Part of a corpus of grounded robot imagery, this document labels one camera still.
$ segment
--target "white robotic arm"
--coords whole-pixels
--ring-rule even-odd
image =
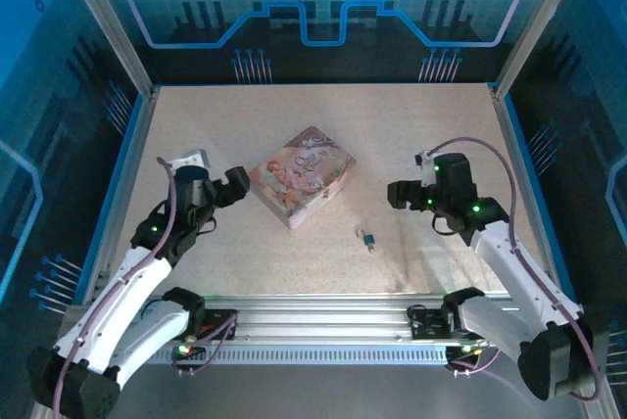
[[[452,234],[459,234],[496,273],[522,315],[520,319],[501,311],[477,289],[464,289],[444,297],[440,319],[449,334],[479,336],[500,348],[517,361],[527,387],[540,399],[572,393],[597,381],[602,371],[595,372],[599,368],[595,363],[603,370],[608,344],[603,321],[594,313],[584,313],[555,285],[513,233],[509,215],[497,201],[477,196],[463,154],[422,152],[415,160],[422,179],[390,184],[392,207],[405,209],[410,204],[411,210],[429,210],[434,219],[445,218]],[[422,327],[438,317],[411,308],[408,315]]]
[[[227,184],[211,181],[204,152],[192,152],[170,167],[176,175],[169,202],[138,225],[132,248],[109,284],[52,350],[37,348],[28,358],[35,399],[56,414],[106,417],[128,379],[153,353],[174,338],[195,341],[205,332],[210,316],[205,300],[181,288],[165,293],[148,316],[127,329],[195,244],[203,225],[214,219],[214,210],[243,199],[250,189],[242,167],[225,173]]]

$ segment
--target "pink tin box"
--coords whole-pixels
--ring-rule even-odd
[[[249,174],[262,200],[293,230],[350,182],[355,164],[333,140],[308,127]]]

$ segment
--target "purple cable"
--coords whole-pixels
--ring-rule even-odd
[[[231,316],[228,317],[228,319],[226,319],[226,321],[224,321],[222,324],[220,324],[214,331],[212,331],[211,333],[209,333],[207,336],[205,336],[204,338],[200,338],[197,341],[194,341],[193,343],[186,343],[189,346],[199,346],[200,344],[206,342],[206,341],[210,341],[211,339],[213,339],[215,336],[217,336],[219,333],[222,332],[222,329],[224,329],[226,326],[228,326],[232,321],[235,321],[237,319],[237,315],[233,314]],[[179,346],[180,343],[177,342],[169,342],[166,344],[166,346]]]
[[[499,352],[497,351],[497,353],[495,353],[494,357],[492,357],[492,359],[490,360],[489,363],[491,363],[495,358],[497,358],[497,355],[499,354]],[[472,374],[472,373],[477,373],[478,370],[474,370],[474,365],[468,363],[468,362],[464,362],[461,360],[454,360],[453,363],[456,363],[457,365],[461,365],[462,367],[466,367],[468,369],[470,369],[470,371],[468,372],[468,375]],[[512,384],[510,381],[506,380],[505,378],[497,375],[494,372],[491,372],[490,370],[481,370],[481,372],[484,375],[489,376],[490,378],[498,381],[499,383],[501,383],[502,385],[505,385],[506,387],[508,387],[513,393],[515,393],[520,399],[522,399],[523,401],[525,401],[527,404],[529,404],[538,414],[540,414],[540,416],[542,417],[547,417],[545,416],[542,411],[540,409],[538,409],[538,407],[536,407],[536,405],[531,402],[529,400],[529,398],[527,396],[525,396],[514,384]]]
[[[570,315],[570,313],[563,306],[563,304],[561,304],[561,302],[553,294],[553,292],[551,292],[551,289],[549,289],[549,287],[547,287],[547,285],[538,276],[538,274],[536,274],[536,272],[533,270],[533,268],[531,267],[531,265],[529,264],[525,256],[520,252],[520,249],[518,248],[518,245],[516,242],[516,235],[514,232],[514,217],[515,217],[515,212],[516,212],[516,184],[513,178],[513,172],[511,172],[511,168],[509,167],[509,163],[507,163],[506,158],[495,147],[490,145],[488,142],[481,140],[480,138],[473,138],[473,137],[458,137],[458,138],[453,138],[451,140],[447,140],[446,142],[441,143],[440,145],[435,147],[433,150],[428,152],[427,157],[433,155],[439,150],[442,150],[444,147],[447,147],[457,142],[472,142],[472,143],[477,143],[479,145],[484,146],[485,148],[490,150],[492,153],[494,153],[497,156],[497,158],[501,161],[503,166],[505,167],[506,173],[507,173],[507,179],[509,180],[509,188],[511,190],[511,206],[509,210],[509,226],[508,226],[509,243],[511,244],[511,250],[514,252],[514,254],[516,255],[516,258],[518,259],[520,264],[522,264],[525,271],[529,274],[529,277],[533,279],[536,285],[540,287],[540,290],[542,290],[544,294],[547,296],[547,298],[551,301],[551,304],[554,306],[554,308],[559,310],[562,316],[566,318],[566,321],[568,321],[568,324],[570,324],[572,329],[575,331],[575,334],[577,335],[577,339],[579,339],[579,342],[581,343],[581,346],[583,347],[584,352],[586,353],[586,357],[588,357],[588,362],[590,363],[590,368],[592,370],[592,373],[595,379],[595,392],[592,394],[592,396],[581,396],[574,392],[571,392],[570,395],[583,402],[596,401],[597,399],[599,399],[599,395],[601,394],[601,373],[600,373],[599,364],[597,363],[597,360],[595,359],[595,355],[592,351],[592,347],[590,346],[590,343],[586,339],[586,336],[584,335],[583,331],[581,330],[581,328],[579,327],[575,319]]]
[[[495,360],[497,359],[497,357],[499,356],[500,353],[501,353],[501,350],[497,349],[497,351],[494,352],[494,355],[492,355],[492,358],[490,358],[490,360],[488,360],[481,367],[477,367],[477,365],[479,364],[479,360],[478,359],[477,359],[477,365],[472,365],[471,363],[464,362],[463,360],[454,360],[453,363],[455,363],[457,365],[461,365],[462,367],[469,368],[469,370],[467,371],[468,375],[474,375],[475,373],[483,372],[486,368],[488,368],[490,365],[492,365],[495,362]]]
[[[109,290],[109,292],[107,292],[103,296],[103,298],[98,302],[98,304],[96,304],[91,314],[85,321],[85,325],[80,330],[78,337],[74,340],[74,344],[72,348],[70,349],[68,358],[66,358],[66,361],[64,362],[63,367],[61,368],[61,372],[59,373],[59,379],[57,380],[57,386],[55,387],[55,393],[54,393],[53,400],[52,400],[52,411],[53,411],[54,419],[60,419],[61,417],[61,411],[60,411],[61,394],[63,392],[63,385],[66,380],[66,375],[68,375],[68,371],[70,370],[70,366],[72,365],[72,362],[74,358],[76,357],[76,353],[78,352],[80,347],[84,344],[85,336],[89,334],[89,329],[91,328],[92,324],[94,324],[94,321],[100,314],[100,311],[102,311],[102,309],[107,305],[109,300],[118,292],[118,290],[122,286],[126,285],[128,281],[137,272],[139,272],[141,269],[143,269],[146,265],[148,265],[151,262],[152,258],[164,246],[164,244],[168,240],[170,232],[172,231],[172,227],[174,226],[174,218],[176,217],[176,184],[174,182],[174,176],[170,169],[170,165],[161,157],[157,157],[157,163],[159,163],[161,166],[163,166],[166,169],[166,173],[168,174],[168,181],[169,181],[170,211],[169,211],[168,225],[166,226],[166,230],[164,231],[164,234],[159,240],[159,243],[157,243],[157,246],[155,246],[155,248],[153,248],[153,250],[150,253],[148,253],[143,259],[141,259],[139,263],[137,263],[137,265],[135,265],[135,267],[129,270],[125,275],[122,276],[122,278],[118,282],[116,282],[113,285],[111,290]]]
[[[176,364],[176,362],[174,361],[172,363],[172,367],[176,368],[178,370],[178,374],[179,375],[196,375],[199,372],[202,372],[203,370],[205,370],[207,367],[209,367],[212,362],[214,361],[214,359],[217,356],[217,353],[219,352],[219,350],[222,348],[222,345],[224,344],[224,342],[226,341],[226,338],[228,337],[228,333],[230,333],[231,328],[233,327],[233,325],[235,324],[235,320],[237,319],[237,315],[233,314],[231,317],[229,317],[224,323],[222,323],[219,328],[217,328],[215,331],[213,331],[212,334],[210,334],[209,336],[206,336],[205,338],[196,341],[196,343],[193,343],[192,346],[197,345],[200,342],[203,341],[207,341],[209,339],[212,339],[215,335],[217,335],[221,330],[224,330],[224,334],[222,335],[222,338],[219,340],[219,344],[217,345],[216,350],[214,350],[214,353],[212,353],[212,356],[209,357],[209,360],[207,360],[207,362],[203,365],[201,365],[198,368],[190,368],[189,370],[182,370],[178,367],[178,364]]]

